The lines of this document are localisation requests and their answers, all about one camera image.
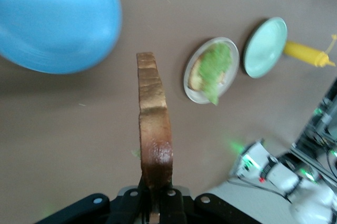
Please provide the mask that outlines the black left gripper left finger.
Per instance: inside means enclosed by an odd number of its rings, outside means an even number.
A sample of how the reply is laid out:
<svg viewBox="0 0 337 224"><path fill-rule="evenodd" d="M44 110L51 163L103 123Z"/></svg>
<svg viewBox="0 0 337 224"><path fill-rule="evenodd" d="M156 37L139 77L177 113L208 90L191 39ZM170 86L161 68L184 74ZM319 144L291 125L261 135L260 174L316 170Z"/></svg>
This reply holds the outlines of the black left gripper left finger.
<svg viewBox="0 0 337 224"><path fill-rule="evenodd" d="M141 212L146 189L144 180L140 179L137 186L122 188L113 200L94 193L37 223L134 223Z"/></svg>

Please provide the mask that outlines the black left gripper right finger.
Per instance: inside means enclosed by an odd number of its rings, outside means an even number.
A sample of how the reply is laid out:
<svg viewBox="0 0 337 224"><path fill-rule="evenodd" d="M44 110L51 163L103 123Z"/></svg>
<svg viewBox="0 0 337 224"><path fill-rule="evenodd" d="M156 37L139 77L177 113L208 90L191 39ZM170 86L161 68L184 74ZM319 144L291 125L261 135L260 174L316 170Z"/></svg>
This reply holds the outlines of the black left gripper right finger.
<svg viewBox="0 0 337 224"><path fill-rule="evenodd" d="M211 193L193 199L171 185L160 190L160 223L260 223Z"/></svg>

